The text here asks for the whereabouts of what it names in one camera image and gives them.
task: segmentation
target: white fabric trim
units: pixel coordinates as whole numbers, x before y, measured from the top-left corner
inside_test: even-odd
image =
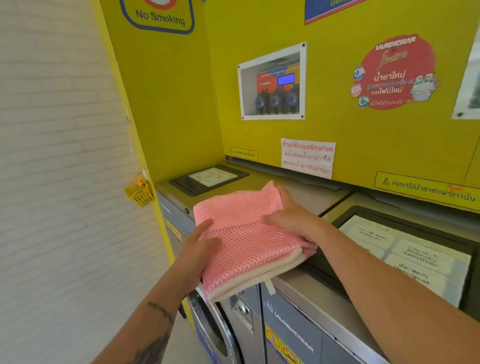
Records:
[[[264,282],[296,267],[306,259],[301,247],[291,253],[239,274],[218,286],[207,297],[210,302],[224,300],[254,284]]]

